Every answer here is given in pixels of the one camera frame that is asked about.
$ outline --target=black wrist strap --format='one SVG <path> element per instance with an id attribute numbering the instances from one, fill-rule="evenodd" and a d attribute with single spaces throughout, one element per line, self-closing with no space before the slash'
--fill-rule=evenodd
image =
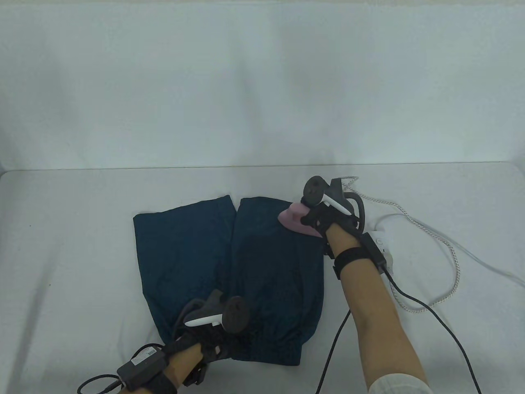
<path id="1" fill-rule="evenodd" d="M 177 388 L 163 372 L 156 375 L 143 387 L 153 394 L 177 394 Z"/>
<path id="2" fill-rule="evenodd" d="M 350 249 L 341 252 L 333 262 L 333 270 L 337 279 L 341 279 L 341 271 L 347 264 L 362 258 L 370 258 L 370 253 L 363 247 L 351 247 Z"/>

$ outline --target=human arm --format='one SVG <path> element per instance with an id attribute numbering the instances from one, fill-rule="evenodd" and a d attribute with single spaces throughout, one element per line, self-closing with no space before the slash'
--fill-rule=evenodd
<path id="1" fill-rule="evenodd" d="M 331 225 L 326 236 L 335 257 L 360 246 L 337 224 Z M 341 285 L 357 328 L 367 388 L 388 374 L 407 374 L 426 383 L 425 371 L 372 261 L 361 259 L 347 264 L 341 271 Z"/>
<path id="2" fill-rule="evenodd" d="M 192 347 L 174 354 L 170 358 L 170 363 L 164 370 L 164 374 L 173 383 L 176 388 L 184 382 L 184 379 L 190 374 L 195 366 L 202 360 L 201 344 L 193 345 Z M 129 391 L 123 389 L 120 394 L 128 394 Z M 150 391 L 145 388 L 140 388 L 134 391 L 135 394 L 149 394 Z"/>

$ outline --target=iron power cord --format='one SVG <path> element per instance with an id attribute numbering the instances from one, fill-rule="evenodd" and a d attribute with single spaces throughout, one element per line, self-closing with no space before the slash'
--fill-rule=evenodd
<path id="1" fill-rule="evenodd" d="M 430 308 L 427 304 L 425 304 L 423 301 L 420 301 L 419 299 L 417 299 L 415 297 L 412 297 L 411 295 L 408 295 L 404 291 L 402 291 L 398 287 L 398 285 L 394 282 L 394 280 L 392 279 L 392 276 L 390 275 L 390 273 L 387 270 L 385 270 L 384 273 L 385 273 L 386 277 L 388 278 L 388 281 L 392 284 L 392 286 L 394 286 L 394 288 L 397 290 L 397 292 L 399 294 L 401 294 L 402 296 L 404 296 L 404 297 L 406 297 L 406 298 L 408 298 L 408 299 L 410 299 L 410 300 L 420 304 L 424 308 L 426 308 L 430 313 L 432 313 L 434 315 L 434 317 L 437 319 L 437 321 L 441 323 L 441 325 L 445 328 L 445 330 L 447 330 L 447 332 L 450 334 L 450 336 L 452 336 L 452 339 L 458 345 L 459 350 L 461 350 L 461 353 L 463 353 L 463 357 L 465 358 L 465 362 L 467 363 L 467 367 L 468 367 L 468 370 L 470 372 L 470 376 L 472 377 L 472 381 L 474 382 L 474 386 L 476 386 L 476 390 L 478 391 L 478 394 L 482 394 L 481 393 L 481 389 L 479 388 L 478 380 L 476 379 L 476 375 L 474 375 L 474 370 L 472 369 L 472 365 L 470 364 L 470 360 L 468 359 L 467 352 L 465 352 L 465 349 L 463 348 L 461 342 L 454 335 L 452 330 L 450 328 L 448 328 L 448 326 L 445 324 L 445 322 L 443 320 L 441 320 L 441 318 L 437 315 L 437 313 L 432 308 Z"/>
<path id="2" fill-rule="evenodd" d="M 376 222 L 375 224 L 375 230 L 377 230 L 377 227 L 379 226 L 380 223 L 384 222 L 385 220 L 388 220 L 388 219 L 392 219 L 392 218 L 396 218 L 396 217 L 405 217 L 405 215 L 401 214 L 401 213 L 391 213 L 389 215 L 385 215 L 381 218 L 378 219 L 378 221 Z M 445 233 L 439 231 L 439 230 L 436 230 L 435 228 L 433 228 L 432 226 L 422 222 L 421 220 L 419 219 L 416 219 L 415 217 L 412 217 L 412 219 L 414 219 L 415 222 L 419 223 L 421 226 L 423 227 L 426 227 L 427 229 L 429 229 L 431 232 L 433 232 L 434 234 L 436 235 L 439 235 L 441 238 L 444 238 L 446 239 L 448 242 L 450 242 L 452 245 L 454 245 L 455 247 L 457 247 L 459 250 L 461 250 L 463 253 L 465 253 L 467 256 L 469 256 L 472 260 L 474 260 L 476 263 L 478 263 L 479 265 L 481 265 L 483 268 L 486 268 L 488 269 L 489 271 L 495 273 L 495 274 L 498 274 L 498 275 L 501 275 L 502 277 L 516 283 L 517 285 L 525 288 L 525 280 L 523 280 L 522 278 L 520 278 L 519 276 L 513 274 L 512 272 L 509 272 L 509 271 L 505 271 L 503 269 L 499 269 L 499 268 L 496 268 L 486 262 L 484 262 L 482 259 L 480 259 L 478 256 L 476 256 L 474 253 L 472 253 L 470 250 L 468 250 L 467 248 L 465 248 L 463 245 L 461 245 L 459 242 L 453 240 L 451 237 L 449 237 L 448 235 L 446 235 Z"/>
<path id="3" fill-rule="evenodd" d="M 348 318 L 350 317 L 351 311 L 349 310 L 346 316 L 343 319 L 343 322 L 339 326 L 339 329 L 337 330 L 337 334 L 335 335 L 332 347 L 330 348 L 330 352 L 328 353 L 328 357 L 326 362 L 324 363 L 323 373 L 321 374 L 321 379 L 319 379 L 319 384 L 317 385 L 317 391 L 316 394 L 319 394 L 321 392 L 321 387 L 323 386 L 324 377 L 327 374 L 328 365 L 330 364 L 330 360 L 332 359 L 333 350 L 335 349 L 335 344 L 337 343 L 337 340 L 339 339 L 339 335 L 341 334 L 341 331 L 343 331 L 344 325 L 347 323 Z"/>
<path id="4" fill-rule="evenodd" d="M 437 304 L 440 304 L 440 303 L 442 303 L 444 301 L 447 301 L 449 298 L 451 298 L 454 295 L 454 293 L 456 292 L 456 290 L 457 290 L 457 288 L 459 286 L 459 277 L 461 275 L 461 269 L 459 268 L 459 261 L 458 261 L 458 258 L 456 256 L 456 251 L 454 250 L 454 247 L 451 245 L 451 243 L 448 242 L 443 237 L 441 237 L 440 235 L 433 233 L 431 230 L 429 230 L 424 225 L 422 225 L 419 222 L 417 222 L 399 204 L 397 204 L 397 203 L 395 203 L 393 201 L 376 199 L 374 197 L 370 197 L 370 196 L 368 196 L 366 194 L 358 192 L 356 189 L 354 189 L 352 187 L 353 183 L 356 180 L 358 180 L 358 179 L 359 179 L 359 177 L 355 177 L 355 176 L 341 177 L 341 180 L 348 180 L 348 182 L 343 185 L 343 190 L 350 190 L 350 191 L 352 191 L 354 193 L 357 193 L 357 195 L 359 195 L 364 200 L 369 200 L 369 201 L 376 202 L 376 203 L 379 203 L 379 204 L 390 205 L 390 206 L 393 206 L 394 208 L 397 208 L 406 217 L 406 219 L 409 222 L 411 222 L 413 225 L 415 225 L 420 230 L 423 230 L 425 233 L 430 235 L 432 238 L 440 241 L 441 243 L 443 243 L 448 248 L 448 250 L 450 251 L 450 255 L 452 256 L 452 260 L 454 261 L 454 283 L 452 284 L 452 287 L 450 288 L 450 290 L 446 294 L 444 294 L 443 296 L 439 297 L 436 301 L 430 303 L 430 307 L 433 307 L 433 306 L 435 306 Z M 392 290 L 392 294 L 394 295 L 394 298 L 395 298 L 396 302 L 405 311 L 410 312 L 410 313 L 421 313 L 421 312 L 424 312 L 426 310 L 425 308 L 414 309 L 414 308 L 409 307 L 408 305 L 405 305 L 405 303 L 401 301 L 401 299 L 399 298 L 397 293 L 394 291 L 394 289 L 392 287 L 392 284 L 390 284 L 390 289 Z"/>
<path id="5" fill-rule="evenodd" d="M 481 393 L 481 389 L 479 388 L 478 380 L 476 379 L 476 375 L 474 374 L 474 370 L 472 369 L 472 365 L 470 364 L 470 360 L 469 360 L 469 358 L 467 356 L 467 352 L 465 352 L 465 349 L 463 348 L 463 345 L 461 344 L 459 339 L 454 335 L 452 330 L 450 328 L 448 328 L 448 326 L 445 324 L 445 322 L 427 304 L 425 304 L 421 300 L 419 300 L 419 299 L 417 299 L 415 297 L 412 297 L 412 296 L 406 294 L 404 291 L 402 291 L 398 287 L 398 285 L 394 282 L 394 280 L 392 279 L 392 276 L 390 275 L 390 273 L 386 269 L 384 270 L 384 273 L 385 273 L 386 277 L 388 278 L 388 281 L 390 282 L 390 284 L 397 290 L 397 292 L 399 294 L 401 294 L 402 296 L 404 296 L 404 297 L 406 297 L 406 298 L 408 298 L 408 299 L 410 299 L 410 300 L 420 304 L 422 307 L 427 309 L 430 313 L 432 313 L 434 315 L 434 317 L 437 319 L 437 321 L 441 323 L 441 325 L 445 328 L 445 330 L 447 330 L 447 332 L 450 334 L 450 336 L 452 336 L 452 339 L 456 342 L 456 344 L 459 347 L 459 350 L 461 350 L 461 353 L 463 354 L 463 357 L 465 358 L 465 362 L 467 363 L 467 367 L 468 367 L 468 370 L 470 372 L 470 376 L 472 377 L 472 381 L 474 382 L 474 386 L 476 386 L 476 390 L 477 390 L 478 394 L 482 394 Z M 328 370 L 328 365 L 330 364 L 330 360 L 332 359 L 332 354 L 333 354 L 333 351 L 335 349 L 335 345 L 337 343 L 337 340 L 339 339 L 339 335 L 341 334 L 341 331 L 343 330 L 344 325 L 346 324 L 348 318 L 350 317 L 350 312 L 351 311 L 348 311 L 348 313 L 344 317 L 344 320 L 341 323 L 341 326 L 339 326 L 339 329 L 337 330 L 337 334 L 335 335 L 335 337 L 333 339 L 332 347 L 330 348 L 330 352 L 328 353 L 327 360 L 324 363 L 324 368 L 323 368 L 323 372 L 321 374 L 321 378 L 319 379 L 319 384 L 317 386 L 316 394 L 319 394 L 321 392 L 321 387 L 323 385 L 324 378 L 325 378 L 327 370 Z"/>

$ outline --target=pink clothes iron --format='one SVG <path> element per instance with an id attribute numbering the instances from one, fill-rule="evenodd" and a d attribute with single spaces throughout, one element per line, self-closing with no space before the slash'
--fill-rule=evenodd
<path id="1" fill-rule="evenodd" d="M 310 226 L 301 224 L 301 218 L 310 212 L 310 208 L 299 202 L 294 202 L 286 210 L 279 213 L 277 219 L 279 222 L 289 230 L 296 233 L 312 235 L 314 237 L 322 238 L 316 230 Z"/>
<path id="2" fill-rule="evenodd" d="M 293 203 L 278 216 L 279 222 L 289 230 L 297 233 L 323 237 L 331 222 L 321 223 L 317 217 L 317 206 L 333 207 L 339 211 L 343 219 L 337 223 L 349 234 L 361 236 L 364 230 L 363 200 L 354 192 L 343 192 L 341 178 L 334 178 L 328 183 L 320 176 L 311 177 L 304 185 L 301 203 Z M 348 199 L 355 201 L 359 209 L 359 217 Z"/>

